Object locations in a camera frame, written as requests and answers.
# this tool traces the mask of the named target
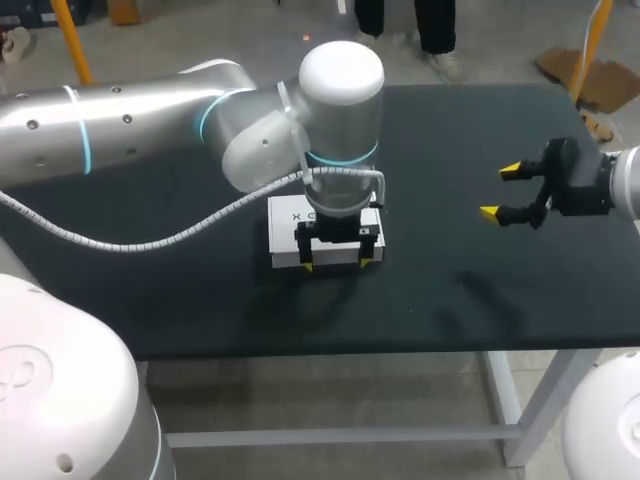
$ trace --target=black tabletop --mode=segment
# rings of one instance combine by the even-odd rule
[[[555,349],[640,343],[640,238],[615,214],[549,216],[501,229],[478,207],[526,204],[537,182],[498,168],[546,141],[596,147],[551,86],[406,86],[385,91],[381,265],[269,268],[266,201],[163,251],[67,244],[0,209],[0,234],[38,281],[111,326],[139,359],[316,353]],[[300,192],[293,186],[283,193]],[[93,238],[140,242],[238,197],[202,152],[13,189]]]

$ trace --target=gray floor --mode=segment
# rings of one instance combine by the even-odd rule
[[[258,83],[295,74],[313,46],[351,38],[353,19],[334,0],[148,1],[145,25],[113,28],[104,19],[80,30],[100,81],[170,74],[226,57]],[[473,83],[545,82],[532,58],[546,48],[579,47],[591,4],[584,0],[458,0],[459,53]],[[411,28],[411,0],[394,0],[390,30]],[[620,1],[600,56],[640,72],[640,9]],[[310,41],[302,36],[309,34]],[[10,93],[75,83],[57,29],[35,32],[23,62],[3,65]],[[391,41],[379,54],[387,81],[438,83],[409,48]],[[616,133],[605,148],[640,143],[640,99],[603,116]],[[607,352],[611,356],[616,352]],[[511,354],[522,402],[552,352]],[[486,423],[491,420],[475,354],[412,354],[153,363],[149,380],[165,429],[229,430],[349,425]],[[177,451],[181,480],[249,478],[516,479],[493,442],[226,448]],[[530,480],[565,480],[558,426],[526,470]]]

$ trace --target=orange pole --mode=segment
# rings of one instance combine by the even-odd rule
[[[612,7],[613,0],[602,0],[600,7],[593,16],[587,44],[583,46],[582,55],[578,58],[578,63],[574,67],[573,75],[569,82],[569,94],[571,95],[573,103],[576,103],[578,97],[580,97],[580,92],[589,73],[589,67],[598,52],[598,45],[600,44],[602,33],[607,26]]]
[[[67,0],[51,0],[51,5],[53,6],[56,18],[58,19],[60,30],[62,30],[64,39],[67,42],[67,47],[71,53],[71,58],[73,59],[73,64],[76,67],[76,73],[78,74],[80,83],[83,85],[93,83],[93,77],[91,76],[91,71],[89,71],[87,59],[84,58],[84,53],[82,53],[82,44],[78,38],[76,26],[71,18],[71,12],[69,12]]]

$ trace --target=white spiral cable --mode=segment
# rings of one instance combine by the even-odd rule
[[[312,175],[345,175],[350,177],[370,177],[375,178],[378,182],[378,190],[376,192],[376,198],[379,204],[384,204],[385,199],[385,180],[382,172],[376,170],[360,170],[355,168],[339,168],[339,167],[316,167],[311,169]],[[159,248],[168,247],[175,243],[181,242],[182,240],[186,240],[193,235],[200,233],[205,228],[213,225],[218,220],[223,219],[230,213],[239,209],[240,207],[244,207],[249,203],[257,200],[258,198],[264,197],[265,195],[270,194],[271,192],[278,190],[290,183],[293,183],[302,178],[302,172],[292,173],[291,175],[287,175],[279,180],[276,180],[269,185],[266,185],[255,192],[252,192],[248,195],[245,195],[240,200],[236,200],[235,202],[227,205],[221,210],[218,210],[216,213],[209,215],[204,220],[196,223],[192,227],[189,227],[181,232],[176,233],[175,235],[171,235],[170,237],[163,238],[162,240],[156,240],[154,242],[146,242],[146,243],[135,243],[130,245],[122,245],[117,243],[108,243],[108,242],[100,242],[98,240],[93,240],[89,237],[85,237],[84,235],[80,235],[78,233],[70,232],[64,228],[61,228],[49,220],[44,218],[42,215],[31,210],[26,205],[22,204],[15,198],[7,195],[3,191],[0,190],[0,203],[6,205],[7,207],[15,210],[20,215],[28,218],[33,223],[38,225],[39,227],[44,228],[48,232],[54,234],[57,237],[60,237],[68,242],[75,243],[77,245],[81,245],[83,247],[93,248],[95,250],[103,250],[105,252],[116,252],[116,253],[136,253],[136,252],[148,252],[150,250],[157,250]]]

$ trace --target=cardboard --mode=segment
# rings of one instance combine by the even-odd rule
[[[554,47],[535,63],[542,72],[568,87],[581,52]],[[640,94],[640,77],[617,62],[594,60],[589,69],[580,101],[594,110],[613,113]]]

